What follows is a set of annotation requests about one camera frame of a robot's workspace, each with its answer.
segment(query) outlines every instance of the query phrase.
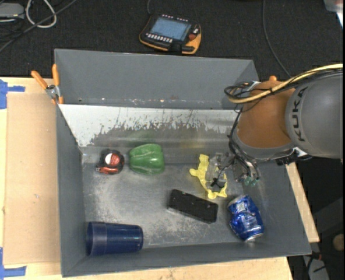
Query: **gray bin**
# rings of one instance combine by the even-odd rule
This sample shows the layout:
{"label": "gray bin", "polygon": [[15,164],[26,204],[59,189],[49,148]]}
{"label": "gray bin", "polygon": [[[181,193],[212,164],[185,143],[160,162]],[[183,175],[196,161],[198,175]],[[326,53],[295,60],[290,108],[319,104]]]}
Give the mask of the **gray bin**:
{"label": "gray bin", "polygon": [[[167,208],[173,189],[207,199],[189,169],[197,168],[201,153],[229,151],[236,113],[224,88],[258,80],[251,60],[57,49],[55,63],[65,99],[57,107],[64,277],[311,253],[288,174],[273,162],[260,165],[256,186],[233,181],[228,197],[211,200],[219,205],[215,223]],[[128,152],[145,143],[162,146],[163,173],[144,176],[128,167]],[[94,170],[104,148],[125,155],[120,174]],[[252,197],[265,226],[251,243],[240,241],[228,224],[227,204],[240,194]],[[90,221],[141,226],[143,249],[88,257]]]}

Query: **yellow toy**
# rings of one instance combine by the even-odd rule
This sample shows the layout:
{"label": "yellow toy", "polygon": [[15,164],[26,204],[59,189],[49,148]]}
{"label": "yellow toy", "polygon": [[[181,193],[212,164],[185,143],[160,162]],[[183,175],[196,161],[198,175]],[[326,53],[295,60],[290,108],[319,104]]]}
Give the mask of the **yellow toy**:
{"label": "yellow toy", "polygon": [[217,196],[227,197],[227,193],[226,193],[227,176],[225,174],[223,175],[223,178],[225,179],[226,183],[225,183],[224,187],[220,190],[220,192],[213,192],[212,190],[207,188],[207,185],[206,185],[207,180],[205,178],[207,168],[209,167],[209,157],[201,154],[199,157],[199,160],[200,160],[200,163],[198,165],[198,168],[197,169],[190,169],[189,173],[192,176],[196,176],[200,180],[202,187],[206,190],[207,196],[210,199],[215,199]]}

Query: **blue plastic cup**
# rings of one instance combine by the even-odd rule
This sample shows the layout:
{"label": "blue plastic cup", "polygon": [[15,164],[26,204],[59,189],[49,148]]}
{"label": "blue plastic cup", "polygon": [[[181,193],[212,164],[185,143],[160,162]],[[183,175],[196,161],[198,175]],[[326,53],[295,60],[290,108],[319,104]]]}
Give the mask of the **blue plastic cup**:
{"label": "blue plastic cup", "polygon": [[137,252],[143,247],[143,230],[137,225],[89,222],[86,251],[89,256]]}

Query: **white wire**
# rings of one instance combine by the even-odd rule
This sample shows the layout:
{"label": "white wire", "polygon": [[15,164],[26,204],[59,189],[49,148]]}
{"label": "white wire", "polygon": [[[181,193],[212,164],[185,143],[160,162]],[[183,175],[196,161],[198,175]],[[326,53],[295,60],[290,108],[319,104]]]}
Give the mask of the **white wire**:
{"label": "white wire", "polygon": [[[29,9],[30,9],[30,7],[31,7],[31,2],[32,2],[32,1],[33,1],[33,0],[29,0],[29,1],[27,2],[26,8],[25,8],[25,13],[26,13],[27,20],[28,20],[31,24],[34,25],[35,22],[31,19],[30,15],[29,15]],[[43,0],[43,1],[44,1],[45,4],[47,4],[47,6],[48,6],[49,9],[51,10],[51,12],[52,12],[52,13],[55,13],[55,10],[54,10],[54,8],[51,6],[51,4],[50,4],[47,0]],[[57,22],[57,16],[54,15],[54,20],[53,20],[53,22],[52,22],[51,24],[49,24],[49,25],[37,25],[37,27],[39,27],[39,28],[51,28],[51,27],[53,27],[53,26],[56,25],[56,22]]]}

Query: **blue can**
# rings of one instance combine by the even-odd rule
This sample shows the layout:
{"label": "blue can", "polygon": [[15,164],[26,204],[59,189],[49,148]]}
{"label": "blue can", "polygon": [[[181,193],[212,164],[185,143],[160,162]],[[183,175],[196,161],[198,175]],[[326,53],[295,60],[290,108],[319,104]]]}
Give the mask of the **blue can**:
{"label": "blue can", "polygon": [[264,225],[258,207],[249,195],[240,195],[227,206],[233,214],[230,226],[243,241],[252,240],[263,235]]}

